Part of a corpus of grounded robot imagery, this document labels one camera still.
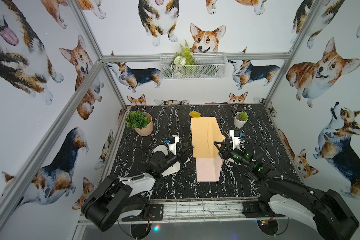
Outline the brown kraft envelope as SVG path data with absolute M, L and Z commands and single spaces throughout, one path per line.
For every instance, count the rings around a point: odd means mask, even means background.
M 222 134 L 215 117 L 191 118 L 193 157 L 214 159 L 218 156 L 218 149 L 214 142 L 222 142 Z

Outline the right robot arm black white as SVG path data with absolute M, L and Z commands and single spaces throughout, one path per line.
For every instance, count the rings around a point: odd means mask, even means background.
M 325 240 L 349 240 L 360 223 L 339 193 L 322 191 L 288 178 L 255 159 L 255 152 L 215 142 L 219 155 L 242 167 L 255 184 L 266 188 L 258 199 L 263 215 L 283 215 L 316 230 Z

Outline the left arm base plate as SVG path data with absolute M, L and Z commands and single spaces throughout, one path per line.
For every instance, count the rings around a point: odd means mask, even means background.
M 163 204 L 152 204 L 147 210 L 143 210 L 137 216 L 127 216 L 121 219 L 122 222 L 147 222 L 150 221 L 162 221 L 164 215 Z

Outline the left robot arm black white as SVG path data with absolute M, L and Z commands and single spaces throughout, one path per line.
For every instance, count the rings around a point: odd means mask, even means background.
M 107 176 L 85 200 L 82 214 L 102 232 L 120 219 L 136 217 L 138 220 L 150 220 L 153 216 L 151 204 L 142 193 L 154 189 L 164 179 L 164 172 L 169 168 L 187 161 L 194 147 L 189 144 L 182 146 L 174 154 L 168 146 L 156 145 L 149 153 L 146 170 L 136 176 Z

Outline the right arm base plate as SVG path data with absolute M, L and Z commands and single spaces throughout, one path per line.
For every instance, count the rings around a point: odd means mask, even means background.
M 284 215 L 273 212 L 268 203 L 259 201 L 244 201 L 242 202 L 242 206 L 242 214 L 245 215 L 246 218 L 284 217 Z

